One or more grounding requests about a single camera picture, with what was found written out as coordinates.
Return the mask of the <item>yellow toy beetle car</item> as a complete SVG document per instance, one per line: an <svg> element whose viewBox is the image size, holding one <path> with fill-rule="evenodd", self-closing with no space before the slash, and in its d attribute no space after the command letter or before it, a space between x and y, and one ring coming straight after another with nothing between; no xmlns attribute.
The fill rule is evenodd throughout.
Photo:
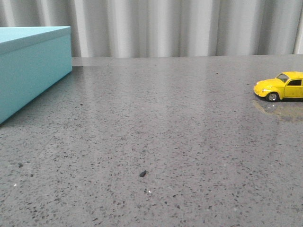
<svg viewBox="0 0 303 227"><path fill-rule="evenodd" d="M253 88L254 93L269 102L284 98L303 97L303 73L298 71L281 72L273 79L261 80Z"/></svg>

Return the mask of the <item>light blue plastic box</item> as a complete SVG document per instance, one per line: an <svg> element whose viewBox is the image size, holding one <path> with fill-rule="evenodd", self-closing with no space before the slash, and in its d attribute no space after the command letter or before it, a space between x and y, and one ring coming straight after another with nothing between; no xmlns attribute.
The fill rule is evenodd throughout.
<svg viewBox="0 0 303 227"><path fill-rule="evenodd" d="M71 70L69 26L1 27L0 121Z"/></svg>

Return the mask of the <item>small black debris chip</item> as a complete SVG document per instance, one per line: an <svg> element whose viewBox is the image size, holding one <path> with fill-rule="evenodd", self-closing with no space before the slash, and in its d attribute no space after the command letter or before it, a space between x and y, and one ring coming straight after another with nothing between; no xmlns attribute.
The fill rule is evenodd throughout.
<svg viewBox="0 0 303 227"><path fill-rule="evenodd" d="M147 171L144 170L144 171L142 171L142 172L139 174L139 176L140 176L140 177L144 177L144 176L146 175L146 173L147 173Z"/></svg>

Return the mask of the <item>grey pleated curtain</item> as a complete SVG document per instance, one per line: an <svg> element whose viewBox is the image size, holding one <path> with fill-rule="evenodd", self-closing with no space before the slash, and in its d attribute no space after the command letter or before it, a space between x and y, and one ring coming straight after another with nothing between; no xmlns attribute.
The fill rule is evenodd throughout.
<svg viewBox="0 0 303 227"><path fill-rule="evenodd" d="M1 26L70 26L74 57L303 52L300 0L3 0Z"/></svg>

